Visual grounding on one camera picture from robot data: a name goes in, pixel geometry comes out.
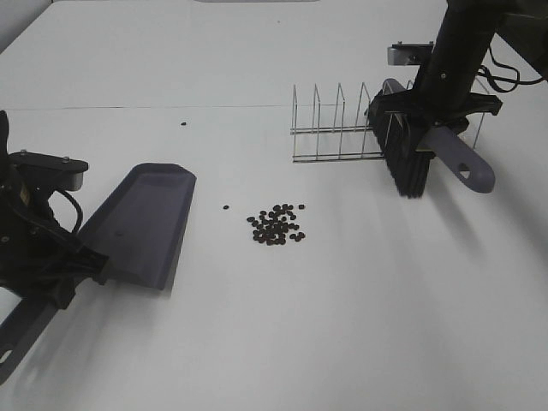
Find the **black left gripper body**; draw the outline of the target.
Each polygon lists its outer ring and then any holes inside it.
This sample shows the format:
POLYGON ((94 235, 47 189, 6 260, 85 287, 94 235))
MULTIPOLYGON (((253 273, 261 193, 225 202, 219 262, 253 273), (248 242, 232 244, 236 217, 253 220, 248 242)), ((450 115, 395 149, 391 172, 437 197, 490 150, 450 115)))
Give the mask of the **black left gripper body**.
POLYGON ((82 244, 74 251, 18 217, 1 217, 1 286, 21 298, 65 309, 86 278, 103 283, 109 257, 82 244))

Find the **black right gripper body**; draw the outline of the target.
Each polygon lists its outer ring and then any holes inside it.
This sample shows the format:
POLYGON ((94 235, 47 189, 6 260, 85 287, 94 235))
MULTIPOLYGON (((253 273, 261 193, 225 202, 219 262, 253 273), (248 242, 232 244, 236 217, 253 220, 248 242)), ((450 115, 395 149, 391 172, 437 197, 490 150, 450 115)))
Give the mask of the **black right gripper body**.
POLYGON ((468 92, 463 102, 448 108, 442 102, 428 102, 414 89, 383 87, 368 105, 366 118, 377 137, 415 137, 439 126, 455 126, 461 133, 468 127, 468 116, 485 113, 496 116, 502 105, 494 95, 468 92))

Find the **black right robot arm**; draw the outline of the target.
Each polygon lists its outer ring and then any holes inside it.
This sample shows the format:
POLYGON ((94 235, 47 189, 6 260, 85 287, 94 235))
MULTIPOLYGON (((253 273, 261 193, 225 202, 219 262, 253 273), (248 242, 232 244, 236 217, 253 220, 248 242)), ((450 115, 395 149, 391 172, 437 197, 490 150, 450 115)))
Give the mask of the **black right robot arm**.
POLYGON ((369 107, 369 123, 377 137, 396 117, 405 121, 407 138, 418 140, 431 127, 447 126, 460 133, 468 116, 496 115, 499 98, 473 92, 477 77, 492 88, 510 90, 547 80, 547 3, 545 1, 449 1, 433 45, 394 45, 395 52, 414 60, 419 70, 411 88, 385 85, 369 107), (499 36, 537 73, 534 80, 519 75, 503 78, 483 64, 499 36))

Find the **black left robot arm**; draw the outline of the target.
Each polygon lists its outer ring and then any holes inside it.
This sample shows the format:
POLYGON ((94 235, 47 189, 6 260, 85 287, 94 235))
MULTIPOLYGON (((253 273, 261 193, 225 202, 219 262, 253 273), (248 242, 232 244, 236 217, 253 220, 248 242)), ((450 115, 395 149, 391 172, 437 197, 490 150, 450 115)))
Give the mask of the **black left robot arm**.
POLYGON ((45 299, 65 309, 77 285, 99 282, 107 256, 85 246, 78 234, 81 189, 87 162, 52 155, 8 151, 9 118, 1 114, 1 285, 21 298, 45 299), (65 229, 50 205, 54 193, 73 207, 76 220, 65 229))

